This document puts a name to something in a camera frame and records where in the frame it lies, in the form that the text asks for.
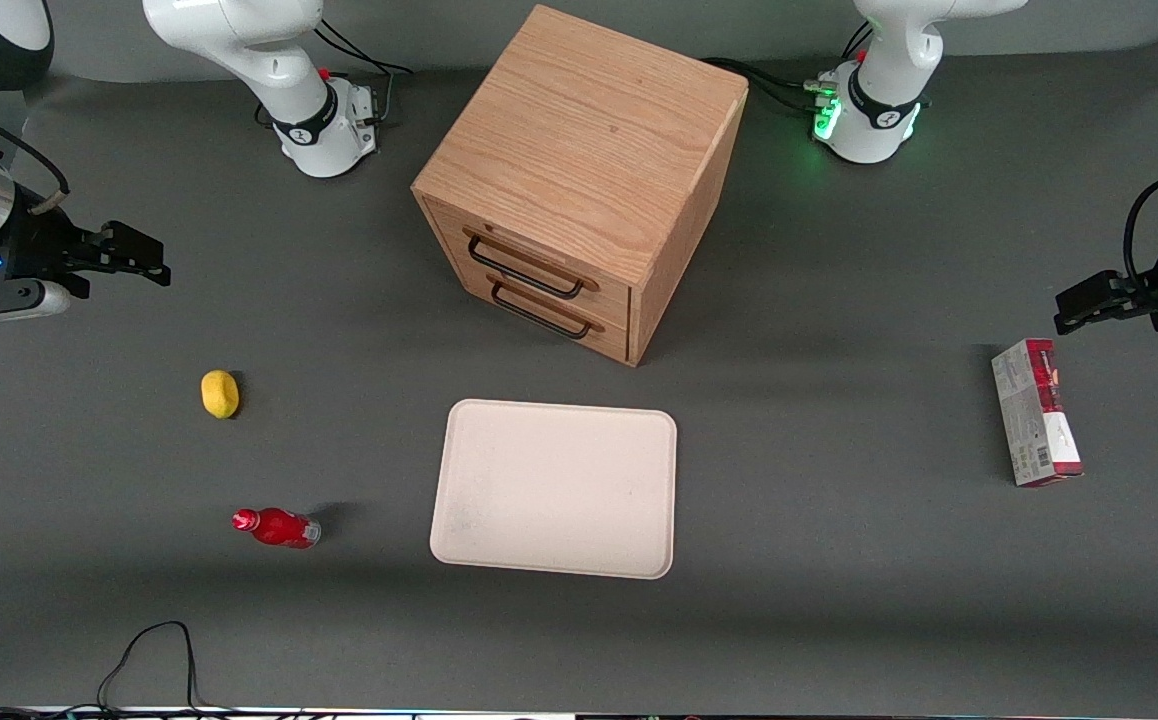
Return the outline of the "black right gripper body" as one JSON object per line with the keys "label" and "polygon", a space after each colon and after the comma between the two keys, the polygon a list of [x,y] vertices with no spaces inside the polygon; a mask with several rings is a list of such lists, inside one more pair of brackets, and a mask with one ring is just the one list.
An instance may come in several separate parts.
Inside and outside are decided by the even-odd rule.
{"label": "black right gripper body", "polygon": [[0,281],[38,279],[58,284],[73,299],[90,297],[85,272],[98,269],[105,232],[76,227],[63,210],[31,214],[38,196],[17,196],[0,228]]}

